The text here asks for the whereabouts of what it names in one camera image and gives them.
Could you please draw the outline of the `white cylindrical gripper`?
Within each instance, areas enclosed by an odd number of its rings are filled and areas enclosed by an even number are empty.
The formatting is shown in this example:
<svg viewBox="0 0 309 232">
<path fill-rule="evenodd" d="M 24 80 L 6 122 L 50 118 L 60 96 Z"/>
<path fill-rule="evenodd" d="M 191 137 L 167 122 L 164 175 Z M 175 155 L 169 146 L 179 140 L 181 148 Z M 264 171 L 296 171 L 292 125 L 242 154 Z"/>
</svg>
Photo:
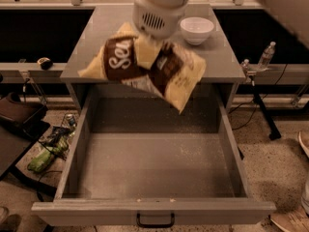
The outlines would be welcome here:
<svg viewBox="0 0 309 232">
<path fill-rule="evenodd" d="M 140 35 L 134 41 L 137 65 L 149 70 L 162 48 L 162 41 L 177 30 L 189 0 L 134 0 L 132 20 Z"/>
</svg>

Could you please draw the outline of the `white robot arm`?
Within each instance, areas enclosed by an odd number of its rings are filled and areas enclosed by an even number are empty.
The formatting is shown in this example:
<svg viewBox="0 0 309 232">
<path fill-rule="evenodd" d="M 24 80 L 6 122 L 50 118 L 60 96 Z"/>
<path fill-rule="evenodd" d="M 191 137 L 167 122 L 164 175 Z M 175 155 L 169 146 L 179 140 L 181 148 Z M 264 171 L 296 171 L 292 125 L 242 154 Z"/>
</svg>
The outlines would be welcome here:
<svg viewBox="0 0 309 232">
<path fill-rule="evenodd" d="M 189 0 L 134 0 L 133 22 L 157 38 L 168 38 Z M 260 9 L 216 9 L 217 19 L 238 60 L 258 63 L 276 42 L 274 64 L 309 64 L 309 0 L 257 0 Z"/>
</svg>

